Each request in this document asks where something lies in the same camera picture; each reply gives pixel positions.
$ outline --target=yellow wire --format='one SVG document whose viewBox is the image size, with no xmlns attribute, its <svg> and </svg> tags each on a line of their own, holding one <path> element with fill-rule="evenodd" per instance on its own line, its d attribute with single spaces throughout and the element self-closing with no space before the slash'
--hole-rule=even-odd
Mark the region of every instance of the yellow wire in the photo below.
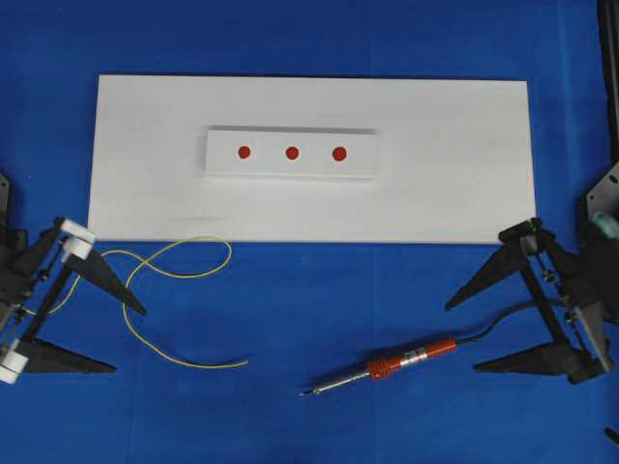
<svg viewBox="0 0 619 464">
<path fill-rule="evenodd" d="M 170 250 L 170 249 L 172 249 L 174 247 L 177 247 L 177 246 L 182 245 L 182 244 L 186 244 L 188 242 L 196 242 L 196 241 L 212 241 L 212 242 L 217 242 L 217 243 L 223 244 L 223 245 L 226 246 L 226 248 L 228 250 L 228 253 L 227 253 L 225 259 L 216 268 L 211 269 L 210 271 L 199 273 L 199 274 L 189 274 L 189 275 L 174 274 L 174 273 L 170 273 L 168 271 L 165 271 L 165 270 L 163 270 L 161 268 L 158 268 L 157 266 L 155 266 L 154 264 L 151 263 L 151 261 L 153 261 L 155 258 L 157 258 L 158 256 L 164 254 L 166 251 L 168 251 L 168 250 Z M 103 253 L 101 253 L 102 256 L 107 256 L 109 254 L 125 254 L 125 255 L 128 255 L 128 256 L 130 256 L 130 257 L 132 257 L 132 258 L 134 258 L 134 259 L 136 259 L 136 260 L 138 260 L 140 262 L 132 270 L 132 272 L 129 274 L 129 277 L 127 277 L 127 280 L 125 281 L 125 286 L 127 288 L 129 288 L 131 283 L 132 283 L 132 281 L 133 281 L 133 278 L 144 267 L 148 267 L 151 270 L 155 271 L 156 273 L 161 274 L 162 276 L 167 276 L 167 277 L 171 277 L 171 278 L 202 278 L 202 277 L 206 277 L 206 276 L 211 276 L 212 274 L 215 274 L 215 273 L 218 273 L 219 271 L 221 271 L 230 262 L 230 259 L 232 258 L 232 246 L 230 245 L 229 242 L 227 242 L 226 240 L 224 240 L 224 239 L 222 239 L 220 237 L 201 236 L 201 237 L 192 237 L 190 239 L 185 239 L 185 240 L 179 240 L 178 242 L 174 242 L 173 244 L 170 244 L 168 246 L 164 246 L 163 248 L 159 249 L 158 251 L 156 251 L 155 253 L 150 255 L 148 258 L 143 258 L 139 254 L 133 253 L 131 251 L 127 251 L 125 249 L 109 249 L 108 251 L 104 251 Z M 75 288 L 77 287 L 77 284 L 79 283 L 80 280 L 81 280 L 81 277 L 78 276 L 74 280 L 74 283 L 71 285 L 71 288 L 69 289 L 69 293 L 67 293 L 67 296 L 58 304 L 58 306 L 54 307 L 49 312 L 49 314 L 53 314 L 54 312 L 56 312 L 58 309 L 63 307 L 71 299 L 71 297 L 73 296 L 73 294 L 75 292 Z M 29 314 L 32 314 L 32 315 L 36 314 L 34 311 L 31 311 L 29 309 L 26 309 L 26 311 Z M 170 361 L 171 363 L 180 364 L 180 365 L 183 365 L 185 367 L 194 367 L 194 368 L 197 368 L 197 369 L 230 369 L 230 368 L 240 367 L 242 365 L 246 365 L 249 362 L 248 360 L 240 360 L 240 361 L 237 361 L 237 362 L 223 363 L 223 364 L 199 364 L 199 363 L 195 363 L 195 362 L 186 362 L 186 361 L 183 361 L 183 360 L 179 360 L 178 358 L 174 358 L 174 357 L 166 354 L 159 347 L 157 347 L 151 341 L 147 340 L 140 333 L 138 333 L 138 331 L 135 329 L 135 327 L 133 326 L 133 324 L 132 324 L 132 322 L 131 322 L 131 320 L 129 318 L 129 314 L 127 312 L 127 306 L 124 303 L 123 303 L 123 316 L 124 316 L 124 319 L 125 319 L 125 324 L 127 324 L 127 327 L 129 328 L 130 332 L 138 340 L 140 340 L 142 343 L 144 343 L 146 346 L 148 346 L 155 353 L 160 355 L 162 358 Z"/>
</svg>

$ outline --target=white wooden block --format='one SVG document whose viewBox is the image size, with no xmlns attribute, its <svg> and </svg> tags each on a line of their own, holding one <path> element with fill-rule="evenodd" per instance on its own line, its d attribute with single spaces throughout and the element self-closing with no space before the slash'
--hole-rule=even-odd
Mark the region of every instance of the white wooden block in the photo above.
<svg viewBox="0 0 619 464">
<path fill-rule="evenodd" d="M 368 181 L 378 170 L 378 137 L 364 132 L 209 129 L 206 173 Z"/>
</svg>

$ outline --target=red circle marker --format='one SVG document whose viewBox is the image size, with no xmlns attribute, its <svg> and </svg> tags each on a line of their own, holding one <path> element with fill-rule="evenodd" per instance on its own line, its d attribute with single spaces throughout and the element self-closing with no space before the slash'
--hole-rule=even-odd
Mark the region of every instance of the red circle marker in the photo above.
<svg viewBox="0 0 619 464">
<path fill-rule="evenodd" d="M 299 157 L 299 149 L 297 147 L 288 147 L 286 149 L 286 156 L 289 160 L 295 160 Z"/>
<path fill-rule="evenodd" d="M 242 147 L 239 147 L 239 158 L 241 160 L 248 158 L 250 154 L 251 154 L 250 147 L 247 147 L 245 145 L 243 145 Z"/>
<path fill-rule="evenodd" d="M 344 147 L 337 147 L 333 151 L 333 159 L 335 161 L 344 161 L 346 159 L 346 149 Z"/>
</svg>

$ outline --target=blue tablecloth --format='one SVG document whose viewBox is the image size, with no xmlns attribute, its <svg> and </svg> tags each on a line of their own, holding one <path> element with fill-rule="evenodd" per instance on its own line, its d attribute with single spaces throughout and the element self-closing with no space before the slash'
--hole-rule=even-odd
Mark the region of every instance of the blue tablecloth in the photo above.
<svg viewBox="0 0 619 464">
<path fill-rule="evenodd" d="M 14 183 L 13 225 L 87 220 L 99 73 L 526 79 L 539 215 L 573 247 L 575 201 L 609 166 L 595 3 L 4 0 L 0 169 Z M 471 369 L 546 341 L 533 312 L 390 381 L 297 397 L 367 352 L 475 326 L 525 300 L 513 277 L 443 310 L 493 250 L 236 245 L 229 268 L 206 280 L 137 279 L 150 310 L 141 330 L 192 360 L 251 357 L 236 371 L 163 362 L 132 338 L 115 302 L 84 284 L 42 337 L 118 372 L 0 386 L 2 460 L 612 462 L 619 452 L 603 428 L 619 423 L 616 373 L 573 387 Z M 192 245 L 161 262 L 191 272 L 222 254 Z M 110 261 L 123 276 L 133 264 Z"/>
</svg>

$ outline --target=white board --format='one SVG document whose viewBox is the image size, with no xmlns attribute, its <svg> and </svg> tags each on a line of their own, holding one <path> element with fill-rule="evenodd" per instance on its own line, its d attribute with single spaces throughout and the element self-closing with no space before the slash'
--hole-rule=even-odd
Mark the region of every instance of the white board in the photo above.
<svg viewBox="0 0 619 464">
<path fill-rule="evenodd" d="M 207 175 L 212 127 L 367 131 L 364 183 Z M 535 215 L 525 82 L 102 75 L 100 240 L 493 243 Z"/>
</svg>

